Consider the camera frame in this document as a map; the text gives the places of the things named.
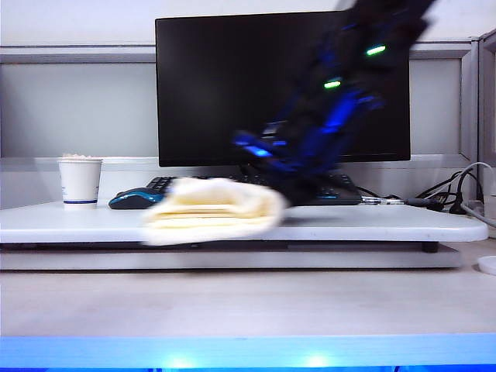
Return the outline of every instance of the robotic arm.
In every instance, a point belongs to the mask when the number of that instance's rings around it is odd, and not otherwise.
[[[357,0],[346,22],[322,36],[284,120],[234,142],[259,160],[269,185],[292,205],[315,197],[360,131],[360,117],[382,106],[377,87],[427,27],[434,0]]]

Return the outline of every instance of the white cable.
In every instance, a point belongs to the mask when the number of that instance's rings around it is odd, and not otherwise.
[[[456,181],[456,179],[458,177],[460,177],[463,173],[465,173],[465,171],[468,171],[469,169],[471,169],[475,165],[484,165],[485,167],[488,167],[489,169],[491,169],[491,173],[492,173],[492,176],[493,176],[493,184],[496,184],[496,174],[494,173],[494,169],[492,168],[492,166],[489,165],[489,164],[487,164],[487,163],[483,163],[482,161],[476,161],[475,163],[472,163],[471,165],[469,165],[468,167],[466,167],[465,169],[463,169],[461,171],[461,173],[458,174],[457,176],[455,176],[455,178],[452,179],[450,182],[448,182],[447,184],[444,184],[443,186],[440,186],[439,189],[436,192],[434,192],[433,194],[431,194],[429,196],[426,196],[424,199],[429,199],[432,196],[437,195],[438,193],[440,193],[441,191],[443,191],[445,188],[447,188],[449,185],[451,185],[454,181]]]
[[[468,208],[468,206],[465,203],[463,203],[463,202],[462,202],[462,204],[460,204],[460,206],[469,215],[472,215],[473,217],[475,217],[476,219],[481,220],[482,222],[486,222],[491,227],[496,227],[496,221],[490,220],[490,219],[484,217],[483,215],[480,215],[479,213],[475,212],[473,209]]]

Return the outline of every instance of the cable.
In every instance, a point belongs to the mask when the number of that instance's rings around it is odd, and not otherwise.
[[[448,182],[451,182],[452,180],[454,180],[454,179],[456,178],[456,176],[457,176],[458,174],[460,174],[460,173],[462,173],[462,171],[461,171],[461,170],[459,170],[459,171],[457,171],[457,172],[453,173],[453,174],[451,175],[451,177],[450,177],[450,178],[448,178],[446,181],[440,182],[440,183],[438,183],[438,184],[436,184],[436,185],[432,186],[431,188],[428,188],[427,190],[425,190],[425,191],[421,192],[420,194],[418,194],[418,195],[417,195],[417,196],[415,196],[415,197],[416,197],[416,198],[423,198],[423,197],[424,197],[425,195],[427,195],[430,191],[432,191],[432,190],[436,190],[438,187],[443,186],[444,184],[447,184]]]
[[[482,185],[479,182],[479,179],[477,177],[475,177],[471,172],[468,172],[468,175],[471,176],[475,180],[475,182],[477,184],[477,191],[476,191],[477,196],[476,196],[476,199],[477,200],[480,200],[481,202],[484,203],[484,192],[482,190]]]
[[[375,198],[380,198],[380,196],[379,196],[379,195],[377,195],[375,192],[370,191],[370,190],[367,190],[366,188],[361,188],[360,186],[356,186],[356,188],[357,188],[358,190],[360,190],[360,191],[366,192],[368,195],[371,195],[371,196],[373,196],[373,197],[375,197]]]
[[[463,203],[462,184],[463,184],[463,181],[465,180],[465,177],[469,174],[471,174],[470,169],[465,170],[460,175],[460,180],[458,181],[458,186],[456,187],[455,202],[453,203],[453,205],[449,209],[450,210],[449,213],[453,213],[455,215],[466,215],[467,211],[465,210],[465,208],[462,208],[462,206],[461,206]],[[480,200],[480,197],[482,194],[482,186],[475,176],[472,175],[472,177],[477,182],[477,200]]]
[[[474,163],[473,165],[475,164],[480,164],[480,165],[484,165],[485,167],[488,167],[490,170],[491,170],[491,175],[492,175],[492,178],[493,178],[493,182],[492,184],[493,185],[496,185],[496,174],[494,173],[494,169],[491,165],[489,164],[486,164],[486,163],[482,163],[482,162],[476,162]],[[496,222],[495,221],[491,221],[490,219],[484,217],[483,215],[475,212],[473,209],[470,209],[468,207],[468,205],[466,205],[465,203],[461,202],[460,203],[460,207],[465,211],[467,212],[469,215],[472,215],[473,217],[475,217],[476,219],[479,219],[481,220],[482,222],[485,222],[487,223],[489,226],[491,227],[496,227]]]
[[[389,194],[388,196],[384,196],[384,198],[386,198],[386,199],[403,199],[403,198],[400,198],[399,196],[394,195],[394,194]]]
[[[454,200],[447,201],[450,196],[456,196],[456,193],[450,192],[450,188],[448,188],[448,191],[443,191],[443,192],[438,193],[438,195],[437,195],[438,198],[434,198],[434,199],[431,199],[431,200],[436,200],[437,199],[438,202],[439,202],[439,204],[442,207],[445,207],[446,205],[451,205],[451,204],[454,203]]]
[[[483,215],[475,212],[473,209],[470,209],[468,208],[468,206],[462,202],[462,204],[460,205],[460,207],[465,211],[467,212],[469,215],[472,215],[473,217],[475,217],[476,219],[479,219],[481,220],[482,222],[486,222],[489,226],[491,227],[496,227],[496,222],[493,221],[493,220],[490,220],[486,217],[484,217]]]
[[[362,196],[362,203],[368,205],[411,205],[414,207],[438,208],[439,202],[430,199],[419,198],[372,198],[370,196]]]
[[[491,167],[491,165],[486,164],[486,163],[483,163],[482,161],[476,161],[475,163],[472,163],[471,165],[469,165],[468,167],[466,167],[465,169],[463,169],[461,171],[461,173],[459,173],[457,176],[452,177],[452,179],[449,181],[449,184],[452,184],[458,177],[460,177],[462,174],[464,174],[464,172],[468,171],[469,169],[471,169],[475,165],[484,165],[485,167],[488,167],[489,169],[491,169],[491,172],[492,172],[492,175],[493,175],[493,184],[496,184],[496,175],[494,174],[494,169]],[[431,194],[429,196],[426,196],[424,199],[428,199],[428,198],[431,198],[434,195],[437,195],[438,193],[440,193],[444,189],[444,187],[445,187],[445,185],[441,186],[441,188],[439,190],[437,190],[436,192],[434,192],[433,194]]]

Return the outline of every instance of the keyboard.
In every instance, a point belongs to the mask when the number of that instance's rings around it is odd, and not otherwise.
[[[155,177],[151,180],[147,188],[166,194],[176,177]],[[212,177],[195,177],[208,179]],[[243,175],[238,177],[228,177],[234,181],[247,184],[261,184],[267,186],[267,182],[260,175]],[[362,195],[346,174],[329,174],[329,185],[322,186],[315,199],[306,202],[306,205],[356,205],[362,202]]]

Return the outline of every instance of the blue stripe on cup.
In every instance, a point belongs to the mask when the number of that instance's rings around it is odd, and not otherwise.
[[[64,200],[64,204],[94,204],[95,200]]]

